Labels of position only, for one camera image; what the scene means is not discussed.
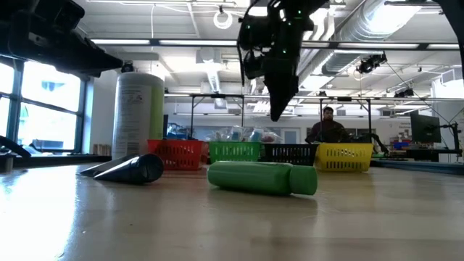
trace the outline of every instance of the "yellow basket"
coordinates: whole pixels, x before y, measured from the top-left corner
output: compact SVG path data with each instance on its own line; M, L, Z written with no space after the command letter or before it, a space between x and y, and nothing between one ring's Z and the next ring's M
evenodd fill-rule
M369 170L373 144L320 144L314 166L332 172Z

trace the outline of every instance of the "plastic basket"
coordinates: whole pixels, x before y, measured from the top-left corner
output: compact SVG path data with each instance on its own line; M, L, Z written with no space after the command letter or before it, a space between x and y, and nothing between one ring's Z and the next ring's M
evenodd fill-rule
M260 142L210 142L211 164L217 161L256 162L260 158Z
M312 166L317 149L317 144L265 144L265 154L261 161Z
M368 171L372 150L373 144L319 144L315 167L332 172Z
M203 141L148 140L148 150L161 158L165 170L198 170L208 159Z

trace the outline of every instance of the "workbench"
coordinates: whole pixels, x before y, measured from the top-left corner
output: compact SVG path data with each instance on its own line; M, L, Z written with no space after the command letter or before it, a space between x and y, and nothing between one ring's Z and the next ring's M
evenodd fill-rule
M206 170L145 186L0 175L0 260L462 260L464 179L371 168L320 173L315 196L224 191Z

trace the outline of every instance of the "black basket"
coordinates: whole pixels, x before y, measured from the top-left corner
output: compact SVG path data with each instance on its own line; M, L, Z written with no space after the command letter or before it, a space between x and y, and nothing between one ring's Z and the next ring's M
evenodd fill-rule
M265 144L265 154L260 161L312 166L317 149L317 144Z

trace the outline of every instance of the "green bottle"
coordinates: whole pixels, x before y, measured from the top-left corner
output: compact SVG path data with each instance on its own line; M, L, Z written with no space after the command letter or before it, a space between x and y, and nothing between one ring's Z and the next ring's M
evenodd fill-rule
M225 189L271 195L314 195L318 174L310 166L268 162L215 162L208 181Z

